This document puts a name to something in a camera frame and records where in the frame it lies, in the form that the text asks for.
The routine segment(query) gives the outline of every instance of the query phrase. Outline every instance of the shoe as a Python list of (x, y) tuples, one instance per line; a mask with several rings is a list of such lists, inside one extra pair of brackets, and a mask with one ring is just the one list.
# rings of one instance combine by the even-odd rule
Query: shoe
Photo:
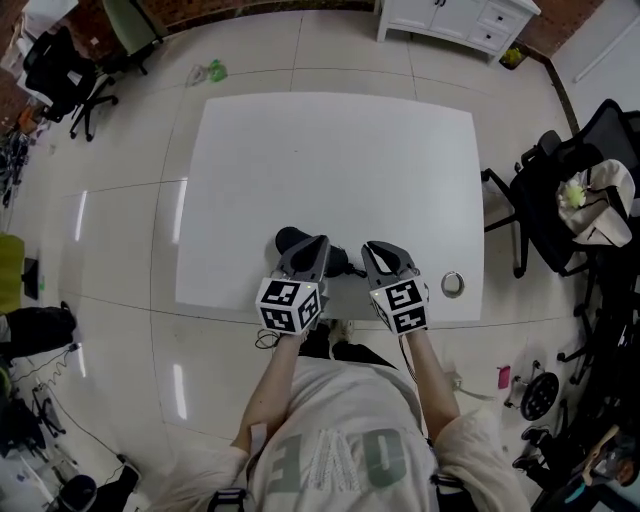
[(518, 469), (526, 473), (529, 469), (531, 469), (538, 463), (539, 462), (537, 455), (523, 455), (522, 457), (518, 457), (516, 460), (514, 460), (513, 464), (511, 465), (514, 469)]
[(523, 441), (529, 441), (529, 443), (533, 446), (538, 446), (543, 437), (550, 435), (551, 433), (549, 432), (548, 428), (529, 427), (522, 433), (520, 439), (522, 439)]
[(353, 322), (351, 320), (333, 320), (331, 322), (331, 333), (329, 334), (331, 346), (340, 341), (351, 343), (353, 331)]

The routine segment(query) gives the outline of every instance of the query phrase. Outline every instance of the floor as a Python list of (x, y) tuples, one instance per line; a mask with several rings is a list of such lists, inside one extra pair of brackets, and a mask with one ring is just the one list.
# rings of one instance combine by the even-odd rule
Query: floor
[[(208, 98), (339, 91), (466, 110), (473, 114), (482, 167), (505, 179), (543, 132), (570, 136), (541, 64), (528, 59), (513, 72), (491, 68), (462, 48), (394, 32), (378, 44), (376, 24), (366, 13), (305, 11), (191, 30), (149, 59), (148, 76), (132, 72), (118, 82), (120, 103), (102, 111), (93, 142), (70, 140), (65, 121), (33, 147), (6, 222), (40, 258), (40, 304), (64, 299), (78, 317), (83, 350), (57, 376), (56, 396), (80, 425), (139, 464), (143, 490), (154, 488), (150, 482), (179, 449), (229, 443), (270, 358), (254, 347), (256, 324), (220, 321), (215, 310), (174, 300), (181, 207)], [(214, 58), (229, 77), (185, 87), (192, 66)], [(484, 199), (487, 223), (506, 213), (492, 186)], [(514, 279), (513, 247), (508, 227), (486, 236), (481, 320), (430, 331), (445, 369), (455, 369), (465, 389), (497, 397), (487, 405), (501, 417), (509, 460), (521, 453), (527, 424), (502, 406), (506, 391), (497, 390), (497, 367), (527, 374), (538, 359), (564, 383), (575, 365), (560, 365), (555, 356), (580, 343), (572, 310), (585, 286), (581, 276), (550, 272), (533, 249), (527, 274)], [(358, 327), (355, 341), (404, 367), (381, 324)], [(31, 359), (37, 365), (49, 357)], [(40, 378), (49, 378), (52, 366)], [(19, 370), (30, 368), (23, 362)], [(463, 411), (482, 405), (464, 394), (458, 399)], [(85, 472), (106, 480), (117, 461), (61, 417), (69, 429), (61, 442)], [(551, 412), (538, 423), (554, 422)], [(535, 498), (535, 486), (524, 477), (522, 483)], [(144, 503), (143, 495), (135, 500)]]

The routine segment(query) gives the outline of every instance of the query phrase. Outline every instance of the white cabinet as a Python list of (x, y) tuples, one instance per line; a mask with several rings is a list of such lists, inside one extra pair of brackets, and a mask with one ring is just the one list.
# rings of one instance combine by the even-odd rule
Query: white cabinet
[(440, 0), (430, 29), (456, 39), (466, 39), (484, 5), (484, 0)]
[(437, 8), (434, 0), (394, 2), (390, 7), (390, 20), (393, 24), (428, 29)]
[(463, 44), (497, 62), (532, 16), (533, 0), (383, 0), (378, 41), (388, 29)]

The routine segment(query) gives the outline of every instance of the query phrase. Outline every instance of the black and white marker cube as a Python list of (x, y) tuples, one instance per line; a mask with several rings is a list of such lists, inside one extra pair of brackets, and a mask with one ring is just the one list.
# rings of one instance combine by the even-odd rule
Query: black and white marker cube
[(369, 292), (373, 308), (393, 334), (427, 327), (429, 294), (420, 276)]
[(266, 329), (285, 334), (301, 334), (320, 314), (317, 283), (264, 278), (256, 308)]

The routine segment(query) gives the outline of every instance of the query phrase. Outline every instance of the white wall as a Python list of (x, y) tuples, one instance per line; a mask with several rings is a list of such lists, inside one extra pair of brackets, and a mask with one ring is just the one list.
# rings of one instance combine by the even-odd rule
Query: white wall
[(552, 57), (581, 127), (607, 98), (623, 110), (640, 110), (640, 24), (589, 74), (573, 82), (637, 16), (640, 0), (605, 0)]

